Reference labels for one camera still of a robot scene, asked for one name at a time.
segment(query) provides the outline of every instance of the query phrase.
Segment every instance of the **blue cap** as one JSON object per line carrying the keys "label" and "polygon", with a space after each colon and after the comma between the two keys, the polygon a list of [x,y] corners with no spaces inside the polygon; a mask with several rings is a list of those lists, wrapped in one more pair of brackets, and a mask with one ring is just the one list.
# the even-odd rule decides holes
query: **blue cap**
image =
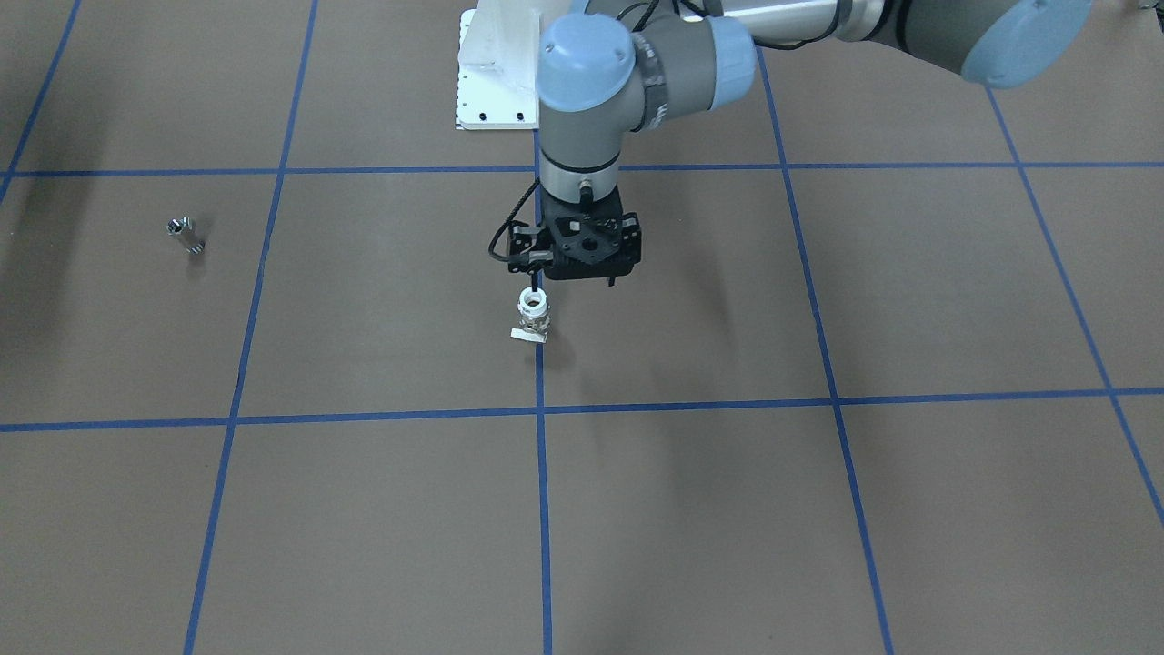
{"label": "blue cap", "polygon": [[974,44],[961,66],[967,81],[1014,88],[1038,77],[1079,35],[1091,0],[1022,0]]}
{"label": "blue cap", "polygon": [[707,19],[716,44],[716,94],[711,107],[734,102],[752,87],[755,78],[755,43],[744,23],[728,16]]}
{"label": "blue cap", "polygon": [[538,97],[560,112],[597,107],[634,70],[631,31],[605,14],[566,14],[541,35]]}

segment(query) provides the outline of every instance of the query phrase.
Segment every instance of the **floor tile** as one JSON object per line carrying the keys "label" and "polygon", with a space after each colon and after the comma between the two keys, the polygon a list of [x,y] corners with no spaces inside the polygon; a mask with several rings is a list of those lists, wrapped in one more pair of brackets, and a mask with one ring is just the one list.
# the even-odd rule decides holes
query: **floor tile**
{"label": "floor tile", "polygon": [[1028,173],[1112,383],[1164,386],[1164,169]]}
{"label": "floor tile", "polygon": [[548,284],[547,403],[828,397],[780,173],[619,181],[643,221],[643,263],[613,289]]}
{"label": "floor tile", "polygon": [[1107,399],[845,418],[897,653],[1164,649],[1164,531]]}
{"label": "floor tile", "polygon": [[456,40],[474,2],[322,2],[291,164],[530,165],[527,130],[456,124]]}
{"label": "floor tile", "polygon": [[41,92],[71,0],[9,0],[0,9],[0,168],[8,169]]}
{"label": "floor tile", "polygon": [[[274,179],[17,179],[0,206],[0,422],[225,417]],[[170,236],[189,215],[206,238]]]}
{"label": "floor tile", "polygon": [[0,440],[0,650],[177,653],[222,428]]}
{"label": "floor tile", "polygon": [[307,13],[85,2],[21,170],[278,165]]}
{"label": "floor tile", "polygon": [[541,647],[530,418],[239,429],[198,653]]}
{"label": "floor tile", "polygon": [[766,52],[788,161],[1009,162],[981,86],[876,43]]}
{"label": "floor tile", "polygon": [[1027,161],[1164,161],[1161,28],[1136,2],[1094,2],[1067,54],[1034,81],[999,93]]}
{"label": "floor tile", "polygon": [[880,653],[826,408],[547,419],[554,653]]}
{"label": "floor tile", "polygon": [[747,95],[714,112],[623,137],[624,164],[774,163],[772,114],[758,73]]}
{"label": "floor tile", "polygon": [[1120,406],[1159,494],[1164,492],[1164,396],[1121,398]]}
{"label": "floor tile", "polygon": [[842,396],[1101,386],[1017,172],[793,178]]}
{"label": "floor tile", "polygon": [[532,406],[533,349],[509,337],[528,279],[485,255],[528,181],[288,178],[243,413]]}

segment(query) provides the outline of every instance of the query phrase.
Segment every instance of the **gray robot arm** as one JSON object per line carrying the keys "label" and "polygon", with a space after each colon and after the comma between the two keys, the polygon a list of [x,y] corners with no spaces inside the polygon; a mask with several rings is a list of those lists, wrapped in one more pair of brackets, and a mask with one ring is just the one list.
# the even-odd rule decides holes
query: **gray robot arm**
{"label": "gray robot arm", "polygon": [[1090,9],[1091,0],[575,0],[540,43],[541,223],[509,221],[498,258],[554,279],[629,273],[641,229],[618,193],[624,135],[744,97],[755,44],[875,41],[1007,88],[1050,66]]}

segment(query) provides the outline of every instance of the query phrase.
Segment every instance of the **grid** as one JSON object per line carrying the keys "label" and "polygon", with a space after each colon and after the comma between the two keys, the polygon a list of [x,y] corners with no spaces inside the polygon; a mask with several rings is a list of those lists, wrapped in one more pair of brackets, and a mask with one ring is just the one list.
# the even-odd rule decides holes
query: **grid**
{"label": "grid", "polygon": [[[771,399],[771,400],[738,400],[717,403],[669,403],[669,404],[618,404],[618,405],[573,405],[573,406],[547,406],[545,397],[545,355],[541,346],[535,347],[535,404],[530,407],[506,407],[506,408],[482,408],[482,410],[453,410],[453,411],[414,411],[414,412],[367,412],[367,413],[341,413],[341,414],[303,414],[303,415],[242,415],[240,405],[247,379],[247,371],[250,357],[251,342],[255,333],[255,325],[258,315],[260,304],[263,293],[264,266],[270,250],[271,235],[279,211],[283,184],[286,176],[291,175],[393,175],[393,173],[450,173],[450,172],[535,172],[537,157],[539,152],[538,134],[533,134],[533,163],[531,165],[466,165],[466,166],[331,166],[331,168],[304,168],[289,166],[291,144],[294,136],[296,116],[299,108],[299,99],[304,86],[304,78],[307,71],[311,44],[314,34],[315,17],[319,9],[319,0],[312,0],[307,17],[306,33],[303,38],[298,74],[296,78],[294,92],[291,98],[282,154],[277,166],[274,168],[204,168],[204,169],[127,169],[127,170],[34,170],[17,171],[21,156],[28,144],[29,136],[36,124],[37,116],[44,105],[44,99],[52,78],[59,65],[62,56],[68,47],[72,34],[81,0],[74,0],[59,43],[52,56],[43,84],[40,87],[31,112],[24,122],[20,141],[13,157],[2,173],[0,180],[0,202],[9,188],[10,183],[19,178],[54,178],[54,177],[182,177],[182,176],[232,176],[232,175],[274,175],[275,188],[271,197],[270,209],[267,219],[267,227],[263,236],[262,251],[258,258],[258,270],[256,271],[254,291],[250,300],[249,315],[247,320],[246,335],[242,351],[239,358],[237,383],[232,397],[230,411],[227,417],[211,418],[186,418],[186,419],[161,419],[161,420],[119,420],[119,421],[73,421],[73,422],[44,422],[44,423],[9,423],[0,425],[0,433],[47,433],[47,432],[76,432],[76,430],[134,430],[148,428],[184,428],[184,427],[220,427],[225,428],[222,451],[219,462],[217,480],[214,485],[213,500],[210,518],[207,521],[205,542],[203,546],[201,560],[197,585],[191,604],[190,622],[185,639],[184,653],[193,653],[198,633],[198,622],[201,611],[203,593],[205,591],[206,578],[210,571],[214,536],[218,524],[219,510],[227,482],[227,472],[230,462],[232,446],[235,430],[239,426],[261,425],[303,425],[303,423],[342,423],[342,422],[371,422],[371,421],[417,421],[417,420],[447,420],[447,419],[475,419],[491,417],[532,417],[537,421],[537,453],[538,453],[538,479],[539,479],[539,510],[540,510],[540,539],[541,539],[541,582],[542,582],[542,639],[544,652],[551,655],[553,652],[553,622],[551,607],[551,581],[552,558],[549,548],[549,500],[547,478],[547,449],[546,449],[546,418],[552,415],[569,414],[601,414],[601,413],[647,413],[647,412],[698,412],[698,411],[736,411],[736,410],[775,410],[795,407],[821,407],[831,408],[836,423],[837,436],[844,456],[845,470],[849,478],[850,492],[852,496],[853,512],[860,533],[864,548],[868,582],[873,593],[878,619],[881,629],[885,652],[894,652],[892,629],[885,610],[881,596],[878,569],[873,547],[870,540],[870,531],[865,519],[865,511],[861,501],[859,476],[853,463],[849,446],[849,436],[845,427],[845,407],[854,406],[878,406],[878,405],[916,405],[916,404],[947,404],[947,403],[998,403],[1016,400],[1041,400],[1041,399],[1083,399],[1098,398],[1108,399],[1120,429],[1127,441],[1128,449],[1136,462],[1144,487],[1155,506],[1157,518],[1164,526],[1164,506],[1162,506],[1159,493],[1151,478],[1151,475],[1141,455],[1135,435],[1128,423],[1121,405],[1121,399],[1133,397],[1164,397],[1164,386],[1161,387],[1115,387],[1108,376],[1107,368],[1100,354],[1100,349],[1092,335],[1088,320],[1084,313],[1079,298],[1076,294],[1071,277],[1050,227],[1043,215],[1038,198],[1028,177],[1028,169],[1134,169],[1134,168],[1164,168],[1164,162],[1159,161],[1127,161],[1127,162],[1053,162],[1053,161],[1025,161],[1021,157],[1015,141],[1007,126],[1002,108],[989,90],[986,91],[994,114],[998,119],[999,129],[1003,135],[1012,155],[1012,162],[887,162],[887,163],[794,163],[789,162],[785,151],[785,142],[781,134],[780,119],[776,99],[772,91],[767,66],[762,56],[759,57],[760,77],[767,99],[769,118],[772,121],[772,133],[775,140],[778,162],[759,163],[728,163],[728,164],[631,164],[624,165],[625,170],[632,171],[676,171],[676,170],[771,170],[779,171],[787,193],[789,209],[792,214],[793,228],[796,235],[796,245],[800,255],[801,266],[804,276],[805,292],[812,311],[815,321],[817,346],[819,349],[821,363],[823,366],[825,382],[828,385],[828,398],[801,398],[801,399]],[[1022,179],[1023,187],[1030,200],[1031,208],[1038,221],[1039,229],[1046,242],[1048,249],[1055,262],[1059,278],[1067,293],[1072,311],[1078,320],[1079,329],[1086,340],[1091,351],[1095,369],[1102,380],[1101,389],[1078,389],[1078,390],[1032,390],[1022,392],[1003,393],[963,393],[963,394],[920,394],[920,396],[886,396],[886,397],[843,397],[838,393],[837,380],[829,354],[826,339],[826,326],[817,300],[816,286],[812,277],[810,252],[805,244],[804,234],[801,226],[800,212],[796,204],[796,193],[793,184],[792,171],[794,170],[829,170],[829,169],[1013,169]]]}

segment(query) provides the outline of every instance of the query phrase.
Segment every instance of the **small metal part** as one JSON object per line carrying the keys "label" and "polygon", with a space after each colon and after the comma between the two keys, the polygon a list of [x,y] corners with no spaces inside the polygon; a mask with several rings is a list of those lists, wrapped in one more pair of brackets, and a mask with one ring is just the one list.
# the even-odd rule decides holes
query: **small metal part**
{"label": "small metal part", "polygon": [[203,241],[198,234],[194,232],[194,221],[186,216],[175,218],[165,225],[165,230],[170,233],[182,243],[186,251],[197,255],[201,254],[203,249],[206,248],[206,241]]}
{"label": "small metal part", "polygon": [[510,330],[510,337],[534,344],[546,343],[549,334],[549,300],[545,289],[526,286],[517,301],[518,326]]}

